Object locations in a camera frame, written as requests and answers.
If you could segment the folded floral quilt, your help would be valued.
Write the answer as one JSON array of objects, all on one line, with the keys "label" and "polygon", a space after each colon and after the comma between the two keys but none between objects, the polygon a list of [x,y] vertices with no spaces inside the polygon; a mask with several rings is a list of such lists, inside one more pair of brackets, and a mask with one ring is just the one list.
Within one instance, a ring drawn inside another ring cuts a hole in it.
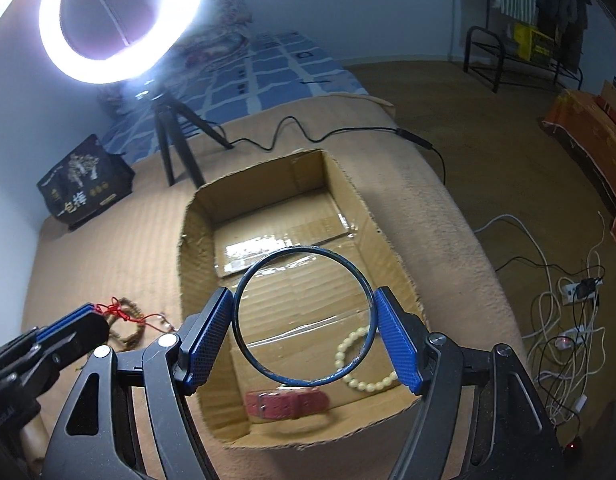
[{"label": "folded floral quilt", "polygon": [[248,51],[252,22],[253,11],[246,0],[209,0],[201,20],[155,66],[134,79],[100,87],[98,104],[111,117],[122,116],[146,98],[153,84],[172,88],[198,73],[227,65]]}]

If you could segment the yellow crate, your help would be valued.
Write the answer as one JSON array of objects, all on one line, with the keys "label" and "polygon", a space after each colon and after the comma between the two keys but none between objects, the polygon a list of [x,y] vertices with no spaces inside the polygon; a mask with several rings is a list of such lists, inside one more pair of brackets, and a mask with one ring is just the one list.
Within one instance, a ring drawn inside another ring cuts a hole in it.
[{"label": "yellow crate", "polygon": [[516,55],[524,61],[548,66],[552,60],[555,42],[552,38],[527,24],[517,22],[513,26]]}]

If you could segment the orange covered furniture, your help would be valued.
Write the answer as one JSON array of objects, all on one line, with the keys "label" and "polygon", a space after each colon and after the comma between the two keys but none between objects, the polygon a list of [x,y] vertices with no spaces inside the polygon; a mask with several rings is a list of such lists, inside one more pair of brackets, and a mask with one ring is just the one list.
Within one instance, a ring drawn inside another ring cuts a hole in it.
[{"label": "orange covered furniture", "polygon": [[592,166],[611,211],[610,232],[616,242],[616,122],[599,105],[600,99],[589,92],[564,89],[540,125]]}]

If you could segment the blue checked bedsheet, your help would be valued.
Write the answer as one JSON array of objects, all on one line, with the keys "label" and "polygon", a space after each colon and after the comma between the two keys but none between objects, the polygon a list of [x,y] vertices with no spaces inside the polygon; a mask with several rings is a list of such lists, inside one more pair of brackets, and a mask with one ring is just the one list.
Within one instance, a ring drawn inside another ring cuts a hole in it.
[{"label": "blue checked bedsheet", "polygon": [[[227,65],[216,70],[186,68],[167,88],[213,125],[311,96],[367,95],[349,70],[300,32],[254,36],[248,50]],[[129,165],[159,151],[149,100],[131,103],[129,113],[99,136],[107,152],[121,154]]]}]

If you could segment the dark blue bangle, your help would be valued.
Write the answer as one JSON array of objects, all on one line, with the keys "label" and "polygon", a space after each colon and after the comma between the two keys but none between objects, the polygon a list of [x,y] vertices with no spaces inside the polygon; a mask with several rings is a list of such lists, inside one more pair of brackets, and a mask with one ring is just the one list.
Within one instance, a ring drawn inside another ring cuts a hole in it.
[{"label": "dark blue bangle", "polygon": [[349,237],[287,247],[237,275],[230,343],[270,384],[342,382],[372,354],[372,280]]}]

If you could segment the black clothes rack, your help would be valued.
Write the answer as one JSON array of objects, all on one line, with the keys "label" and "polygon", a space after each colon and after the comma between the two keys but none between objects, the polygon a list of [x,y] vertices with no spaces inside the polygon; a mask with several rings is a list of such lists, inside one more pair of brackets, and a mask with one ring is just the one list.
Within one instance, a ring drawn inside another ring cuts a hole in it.
[{"label": "black clothes rack", "polygon": [[[483,24],[465,32],[464,73],[482,78],[492,92],[503,86],[558,91],[566,80],[573,81],[576,89],[582,88],[580,59],[591,0],[485,0],[485,6]],[[517,22],[554,40],[548,66],[516,55],[513,26]]]}]

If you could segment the cardboard box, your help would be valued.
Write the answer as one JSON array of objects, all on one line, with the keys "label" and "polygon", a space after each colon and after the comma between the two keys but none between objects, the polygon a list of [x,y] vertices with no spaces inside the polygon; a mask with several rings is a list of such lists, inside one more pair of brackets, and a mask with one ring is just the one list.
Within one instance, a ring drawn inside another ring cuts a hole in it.
[{"label": "cardboard box", "polygon": [[375,341],[348,380],[323,387],[329,407],[297,419],[250,414],[246,396],[274,388],[258,366],[304,380],[332,374],[360,350],[350,334],[369,323],[358,277],[391,289],[407,312],[422,304],[401,259],[347,174],[330,154],[302,151],[213,181],[187,206],[179,244],[181,307],[200,311],[219,287],[258,273],[239,304],[247,350],[225,338],[197,391],[210,434],[228,448],[279,448],[338,440],[414,403],[404,386],[382,387],[391,370]]}]

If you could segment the black snack bag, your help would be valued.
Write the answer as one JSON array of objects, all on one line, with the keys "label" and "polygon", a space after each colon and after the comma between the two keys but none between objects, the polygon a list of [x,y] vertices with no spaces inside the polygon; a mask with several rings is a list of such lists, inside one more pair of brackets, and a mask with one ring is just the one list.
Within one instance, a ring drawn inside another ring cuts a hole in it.
[{"label": "black snack bag", "polygon": [[122,156],[108,153],[91,134],[36,187],[50,214],[73,231],[129,196],[134,177]]}]

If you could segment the black tripod stand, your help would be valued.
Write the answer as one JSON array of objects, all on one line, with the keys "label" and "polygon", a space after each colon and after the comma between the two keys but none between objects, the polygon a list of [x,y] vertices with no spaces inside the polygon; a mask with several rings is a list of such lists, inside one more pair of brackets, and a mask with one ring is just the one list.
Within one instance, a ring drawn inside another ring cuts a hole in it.
[{"label": "black tripod stand", "polygon": [[173,165],[170,155],[170,146],[179,155],[179,159],[183,164],[186,174],[195,185],[195,188],[200,188],[206,183],[206,180],[199,168],[196,158],[189,147],[189,141],[183,132],[180,124],[180,118],[183,117],[186,122],[189,122],[196,127],[201,133],[204,133],[208,138],[217,142],[222,148],[231,150],[233,145],[222,136],[216,129],[206,122],[201,116],[198,116],[189,106],[178,100],[169,89],[162,84],[158,84],[154,89],[147,90],[147,99],[150,101],[151,109],[154,112],[155,130],[163,161],[163,168],[167,177],[168,184],[174,185]]}]

